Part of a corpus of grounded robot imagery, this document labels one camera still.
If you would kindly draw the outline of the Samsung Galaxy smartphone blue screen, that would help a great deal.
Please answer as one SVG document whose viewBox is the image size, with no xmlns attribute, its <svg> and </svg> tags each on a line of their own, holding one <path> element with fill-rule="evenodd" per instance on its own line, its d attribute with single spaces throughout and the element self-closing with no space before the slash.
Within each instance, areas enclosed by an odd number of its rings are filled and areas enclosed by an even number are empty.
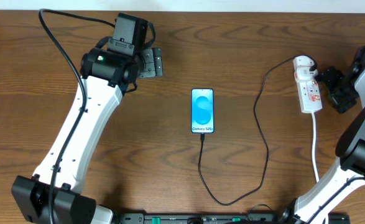
<svg viewBox="0 0 365 224">
<path fill-rule="evenodd" d="M 192 133 L 213 133 L 215 130 L 213 89 L 194 88 L 191 108 Z"/>
</svg>

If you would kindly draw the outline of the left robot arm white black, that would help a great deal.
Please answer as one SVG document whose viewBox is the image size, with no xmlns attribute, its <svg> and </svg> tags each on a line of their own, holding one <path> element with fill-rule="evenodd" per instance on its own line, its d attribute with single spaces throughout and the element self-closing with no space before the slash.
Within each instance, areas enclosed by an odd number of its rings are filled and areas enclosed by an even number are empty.
<svg viewBox="0 0 365 224">
<path fill-rule="evenodd" d="M 73 73 L 78 81 L 67 118 L 32 177 L 18 176 L 11 189 L 31 223 L 116 223 L 113 210 L 85 197 L 86 174 L 109 117 L 140 78 L 163 75 L 162 52 L 147 40 L 154 25 L 120 13 L 113 35 L 84 54 Z"/>
</svg>

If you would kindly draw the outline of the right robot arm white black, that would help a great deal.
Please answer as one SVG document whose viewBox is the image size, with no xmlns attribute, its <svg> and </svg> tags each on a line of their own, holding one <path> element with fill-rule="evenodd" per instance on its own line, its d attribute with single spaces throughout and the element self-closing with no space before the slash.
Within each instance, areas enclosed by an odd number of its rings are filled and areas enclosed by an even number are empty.
<svg viewBox="0 0 365 224">
<path fill-rule="evenodd" d="M 349 125 L 336 145 L 336 160 L 328 172 L 306 194 L 285 209 L 279 223 L 323 223 L 328 214 L 354 190 L 365 185 L 365 46 L 356 52 L 350 70 L 343 74 L 335 67 L 322 73 L 307 56 L 293 61 L 295 80 L 315 99 L 309 84 L 323 83 L 334 109 L 342 114 L 358 101 L 362 111 Z"/>
</svg>

